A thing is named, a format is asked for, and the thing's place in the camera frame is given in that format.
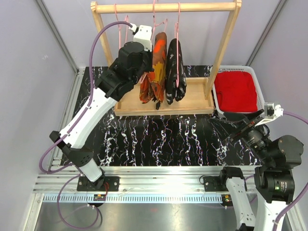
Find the orange camouflage trousers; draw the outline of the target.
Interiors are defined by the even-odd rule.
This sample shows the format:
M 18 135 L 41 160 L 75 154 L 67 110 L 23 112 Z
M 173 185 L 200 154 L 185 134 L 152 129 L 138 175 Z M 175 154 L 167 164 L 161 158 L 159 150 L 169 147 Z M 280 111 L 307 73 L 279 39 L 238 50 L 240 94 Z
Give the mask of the orange camouflage trousers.
M 166 80 L 167 35 L 160 32 L 155 36 L 153 48 L 153 71 L 146 73 L 140 85 L 140 101 L 156 102 L 155 109 L 159 110 L 163 100 Z

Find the red trousers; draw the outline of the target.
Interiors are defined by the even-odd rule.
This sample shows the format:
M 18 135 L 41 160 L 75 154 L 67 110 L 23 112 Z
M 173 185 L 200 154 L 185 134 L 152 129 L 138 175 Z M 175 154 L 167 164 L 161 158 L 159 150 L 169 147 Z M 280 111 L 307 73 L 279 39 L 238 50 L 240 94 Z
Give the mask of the red trousers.
M 221 111 L 235 113 L 257 111 L 257 92 L 250 73 L 243 71 L 218 73 L 215 88 Z

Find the pink wire hanger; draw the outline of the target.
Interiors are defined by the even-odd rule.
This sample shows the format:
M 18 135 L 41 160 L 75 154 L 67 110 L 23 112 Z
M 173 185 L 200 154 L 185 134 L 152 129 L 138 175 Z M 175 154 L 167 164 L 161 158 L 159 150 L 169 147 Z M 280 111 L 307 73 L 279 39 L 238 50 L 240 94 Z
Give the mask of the pink wire hanger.
M 178 2 L 178 19 L 175 23 L 175 38 L 176 38 L 176 58 L 177 58 L 177 78 L 176 87 L 179 87 L 180 83 L 180 71 L 179 71 L 179 22 L 180 22 L 180 2 Z
M 154 1 L 153 1 L 153 22 L 154 22 L 154 26 L 153 26 L 153 31 L 152 31 L 151 40 L 153 40 L 153 36 L 154 36 L 155 29 L 156 29 L 158 26 L 162 25 L 162 24 L 165 25 L 164 34 L 165 34 L 165 37 L 166 37 L 165 40 L 167 40 L 167 35 L 166 35 L 166 33 L 165 33 L 165 30 L 166 30 L 166 28 L 167 28 L 168 19 L 166 18 L 163 22 L 161 22 L 161 23 L 159 23 L 159 24 L 156 23 L 156 17 L 155 17 L 155 3 L 156 3 L 156 2 L 158 2 L 158 0 L 154 0 Z M 153 57 L 154 57 L 155 54 L 158 53 L 158 49 L 156 49 L 155 44 L 156 44 L 156 43 L 154 43 Z M 143 81 L 145 80 L 146 74 L 147 74 L 147 73 L 144 73 L 144 74 L 143 74 L 143 76 L 141 77 L 140 83 L 143 83 Z
M 116 16 L 116 20 L 119 22 L 119 18 L 118 18 L 118 15 L 117 15 L 117 6 L 116 6 L 116 3 L 114 4 L 114 10 L 115 10 L 115 16 Z M 125 22 L 129 22 L 129 16 L 126 15 L 125 16 L 125 19 L 124 19 Z M 121 25 L 118 25 L 118 31 L 119 31 L 119 49 L 122 47 L 121 46 Z M 127 26 L 126 28 L 126 35 L 125 35 L 125 43 L 127 42 L 127 37 L 128 37 L 128 29 L 129 29 L 129 26 Z

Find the black white patterned trousers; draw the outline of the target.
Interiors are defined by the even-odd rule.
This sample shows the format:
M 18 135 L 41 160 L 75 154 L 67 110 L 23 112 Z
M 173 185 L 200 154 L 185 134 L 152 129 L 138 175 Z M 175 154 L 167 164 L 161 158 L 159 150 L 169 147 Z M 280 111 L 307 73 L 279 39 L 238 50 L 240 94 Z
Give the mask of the black white patterned trousers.
M 181 101 L 186 94 L 186 74 L 184 71 L 180 41 L 172 39 L 166 58 L 166 101 L 171 105 L 174 101 Z

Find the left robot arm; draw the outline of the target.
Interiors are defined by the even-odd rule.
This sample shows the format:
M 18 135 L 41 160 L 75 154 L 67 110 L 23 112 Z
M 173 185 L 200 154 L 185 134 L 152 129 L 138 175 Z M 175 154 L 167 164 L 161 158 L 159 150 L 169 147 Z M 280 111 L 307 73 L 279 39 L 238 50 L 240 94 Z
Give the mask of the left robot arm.
M 135 41 L 125 43 L 110 67 L 96 79 L 91 96 L 72 121 L 61 131 L 50 134 L 50 139 L 84 175 L 93 191 L 103 188 L 105 175 L 85 142 L 110 108 L 134 88 L 145 72 L 152 71 L 152 48 Z

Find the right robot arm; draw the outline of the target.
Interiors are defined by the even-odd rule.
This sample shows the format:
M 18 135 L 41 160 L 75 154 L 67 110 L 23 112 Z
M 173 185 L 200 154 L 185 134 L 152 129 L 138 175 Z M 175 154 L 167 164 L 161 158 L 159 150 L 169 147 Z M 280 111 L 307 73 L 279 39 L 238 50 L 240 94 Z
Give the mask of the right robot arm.
M 272 141 L 262 126 L 283 116 L 281 106 L 269 104 L 253 113 L 224 112 L 234 130 L 226 138 L 233 143 L 243 140 L 261 161 L 253 179 L 257 190 L 257 213 L 254 214 L 246 194 L 246 178 L 239 167 L 223 167 L 210 184 L 228 191 L 236 216 L 238 231 L 280 231 L 286 213 L 296 205 L 308 190 L 305 187 L 295 197 L 292 169 L 301 165 L 303 143 L 296 137 L 284 135 Z

